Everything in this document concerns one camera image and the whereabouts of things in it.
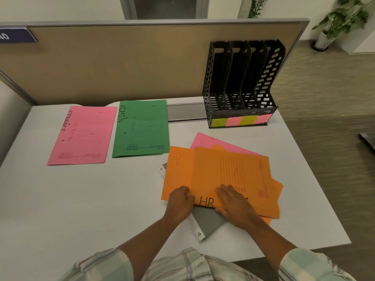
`pink file folder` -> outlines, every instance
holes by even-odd
[[[71,106],[47,165],[104,163],[117,107]]]
[[[238,147],[238,146],[235,146],[235,145],[232,145],[232,144],[229,144],[227,142],[224,142],[224,141],[221,141],[219,139],[210,137],[210,136],[205,135],[205,134],[200,133],[200,132],[198,132],[196,134],[195,139],[190,146],[190,149],[195,149],[196,147],[212,149],[212,147],[215,144],[218,144],[218,145],[222,146],[228,152],[261,156],[261,154],[246,150],[244,148],[241,148],[241,147]]]

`white desk surface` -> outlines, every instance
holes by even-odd
[[[202,101],[180,100],[196,99]],[[56,280],[74,262],[127,241],[165,211],[158,166],[168,154],[111,158],[115,125],[104,164],[47,166],[70,106],[33,107],[0,168],[4,280]],[[350,243],[278,111],[262,127],[209,129],[207,121],[197,121],[170,123],[169,129],[174,146],[189,148],[202,132],[269,156],[272,176],[284,184],[281,218],[271,226],[295,245],[314,249]],[[227,261],[263,256],[254,241],[230,223],[199,243],[184,221],[157,257],[190,246]]]

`person's right hand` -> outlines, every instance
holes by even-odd
[[[216,191],[224,201],[226,208],[216,208],[216,211],[234,226],[246,230],[253,222],[260,219],[246,198],[234,190],[232,185],[221,184],[216,188]]]

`yellow sticky note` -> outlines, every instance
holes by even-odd
[[[223,127],[223,126],[225,126],[225,123],[227,122],[227,120],[228,120],[228,118],[212,119],[210,127]]]
[[[258,118],[258,115],[244,116],[239,125],[252,125]]]

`black file organizer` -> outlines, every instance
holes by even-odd
[[[279,40],[211,42],[203,87],[209,127],[266,125],[278,108],[270,87],[284,57]]]

